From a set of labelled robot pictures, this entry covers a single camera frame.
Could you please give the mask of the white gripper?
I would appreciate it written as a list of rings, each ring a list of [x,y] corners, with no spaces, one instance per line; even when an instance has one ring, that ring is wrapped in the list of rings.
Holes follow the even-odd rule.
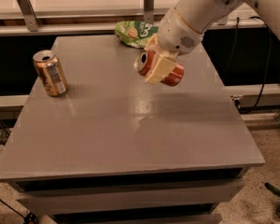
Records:
[[[154,34],[145,46],[147,51],[146,83],[160,83],[177,66],[176,59],[171,59],[161,54],[158,55],[154,52],[158,51],[160,46],[163,49],[184,55],[191,53],[202,40],[203,34],[193,31],[178,11],[174,7],[170,8],[161,20],[158,33]]]

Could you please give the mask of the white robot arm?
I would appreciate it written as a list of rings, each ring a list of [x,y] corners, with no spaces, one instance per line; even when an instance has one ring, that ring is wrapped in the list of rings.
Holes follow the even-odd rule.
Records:
[[[254,9],[280,40],[280,0],[179,0],[146,44],[145,50],[155,53],[146,82],[158,84],[164,80],[176,68],[179,55],[191,53],[214,22],[241,4]]]

